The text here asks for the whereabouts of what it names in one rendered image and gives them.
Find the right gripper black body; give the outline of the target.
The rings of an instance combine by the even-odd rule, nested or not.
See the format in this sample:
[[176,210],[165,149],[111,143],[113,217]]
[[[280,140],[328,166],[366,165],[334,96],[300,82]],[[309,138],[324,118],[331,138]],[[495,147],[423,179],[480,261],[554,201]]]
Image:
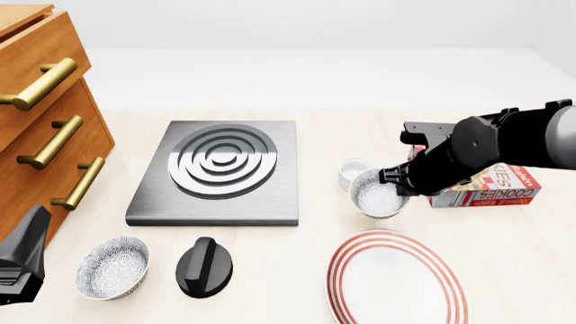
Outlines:
[[403,188],[424,188],[424,163],[408,161],[403,164],[380,169],[378,180],[381,184],[393,183]]

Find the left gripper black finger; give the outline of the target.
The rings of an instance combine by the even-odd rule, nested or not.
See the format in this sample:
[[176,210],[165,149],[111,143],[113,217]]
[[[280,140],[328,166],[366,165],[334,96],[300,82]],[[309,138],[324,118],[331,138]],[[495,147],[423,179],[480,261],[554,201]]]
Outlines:
[[11,234],[0,242],[0,268],[43,270],[50,218],[50,212],[42,205],[28,210]]

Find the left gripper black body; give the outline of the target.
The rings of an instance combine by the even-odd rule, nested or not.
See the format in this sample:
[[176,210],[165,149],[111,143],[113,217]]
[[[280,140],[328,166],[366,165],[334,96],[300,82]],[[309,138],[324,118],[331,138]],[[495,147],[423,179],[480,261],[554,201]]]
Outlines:
[[42,261],[27,266],[0,258],[0,306],[33,302],[44,278]]

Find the patterned black white bowl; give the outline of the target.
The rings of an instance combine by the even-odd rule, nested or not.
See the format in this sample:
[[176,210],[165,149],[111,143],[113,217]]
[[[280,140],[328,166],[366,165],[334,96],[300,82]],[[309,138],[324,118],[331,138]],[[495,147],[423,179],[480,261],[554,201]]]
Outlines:
[[108,239],[76,271],[76,287],[87,299],[109,302],[136,291],[149,270],[149,249],[135,237]]
[[368,169],[358,175],[348,187],[351,202],[364,215],[386,219],[400,212],[410,201],[400,196],[394,183],[380,183],[379,169]]

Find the small white ramekin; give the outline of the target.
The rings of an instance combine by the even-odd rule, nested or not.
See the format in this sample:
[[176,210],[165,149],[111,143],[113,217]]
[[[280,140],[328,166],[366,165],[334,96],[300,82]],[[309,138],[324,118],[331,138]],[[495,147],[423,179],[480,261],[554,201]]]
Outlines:
[[374,165],[365,158],[345,158],[338,167],[338,183],[344,191],[348,191],[351,183],[363,172],[374,169]]

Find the white plate with red rings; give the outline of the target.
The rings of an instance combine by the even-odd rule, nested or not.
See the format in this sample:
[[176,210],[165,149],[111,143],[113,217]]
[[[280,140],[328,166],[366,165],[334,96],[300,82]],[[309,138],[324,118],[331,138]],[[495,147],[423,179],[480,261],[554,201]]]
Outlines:
[[472,324],[461,281],[437,253],[389,229],[362,231],[327,264],[325,294],[337,324]]

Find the flat black stove plate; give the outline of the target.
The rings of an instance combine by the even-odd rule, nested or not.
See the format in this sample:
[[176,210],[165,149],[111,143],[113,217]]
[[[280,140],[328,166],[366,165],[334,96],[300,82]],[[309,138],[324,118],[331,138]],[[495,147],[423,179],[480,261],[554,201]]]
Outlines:
[[297,226],[294,121],[171,121],[130,226]]

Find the red white cookie box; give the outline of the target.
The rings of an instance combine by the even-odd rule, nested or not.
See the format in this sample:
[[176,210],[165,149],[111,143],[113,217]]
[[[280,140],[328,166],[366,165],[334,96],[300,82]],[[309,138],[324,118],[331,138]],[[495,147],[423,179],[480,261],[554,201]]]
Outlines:
[[495,164],[437,196],[427,198],[432,208],[485,207],[530,204],[541,185],[523,166]]

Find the wooden drawer, closed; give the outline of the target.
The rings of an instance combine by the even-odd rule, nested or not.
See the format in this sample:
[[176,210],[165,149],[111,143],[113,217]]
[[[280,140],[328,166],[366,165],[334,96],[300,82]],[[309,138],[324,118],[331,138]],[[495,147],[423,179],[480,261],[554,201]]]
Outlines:
[[66,117],[65,121],[73,115],[79,115],[81,118],[88,116],[95,116],[101,119],[99,112],[95,110],[93,100],[86,92],[83,83],[77,82],[71,86],[51,107],[48,108],[36,121],[41,118],[53,117],[56,115],[63,115]]
[[105,158],[113,144],[95,116],[84,118],[84,123],[42,170],[28,164],[19,164],[18,156],[32,156],[58,132],[51,127],[65,116],[41,118],[0,152],[0,241],[10,234],[23,215],[35,205],[44,206],[51,214],[47,239],[52,239],[68,215],[51,199],[65,199],[85,173],[79,163],[91,163],[94,158]]

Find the round black stove knob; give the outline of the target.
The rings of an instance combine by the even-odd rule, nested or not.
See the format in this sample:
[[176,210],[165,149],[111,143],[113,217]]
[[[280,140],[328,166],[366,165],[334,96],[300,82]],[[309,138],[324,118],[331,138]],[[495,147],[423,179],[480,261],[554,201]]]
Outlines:
[[200,237],[179,259],[175,279],[187,296],[206,299],[220,293],[233,275],[229,251],[215,239]]

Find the wooden drawer, slightly open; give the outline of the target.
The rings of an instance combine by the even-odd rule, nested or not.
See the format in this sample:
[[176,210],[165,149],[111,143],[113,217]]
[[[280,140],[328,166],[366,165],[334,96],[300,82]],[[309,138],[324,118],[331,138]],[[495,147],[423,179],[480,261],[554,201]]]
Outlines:
[[0,151],[67,91],[91,64],[68,13],[48,16],[0,45],[0,95],[17,95],[41,77],[41,65],[73,59],[76,70],[29,111],[0,104]]

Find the wooden cabinet with drawers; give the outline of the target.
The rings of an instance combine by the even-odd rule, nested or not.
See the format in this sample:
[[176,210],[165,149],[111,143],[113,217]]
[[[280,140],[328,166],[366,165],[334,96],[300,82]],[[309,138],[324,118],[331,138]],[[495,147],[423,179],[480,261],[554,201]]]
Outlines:
[[[53,8],[52,4],[0,4],[0,45],[15,35],[30,29],[48,16],[57,13]],[[94,109],[99,113],[101,123],[105,127],[109,140],[114,145],[112,134],[109,132],[104,118],[97,107],[95,99],[84,79],[84,75],[80,77],[76,83],[77,82],[84,84],[86,92],[93,100]]]

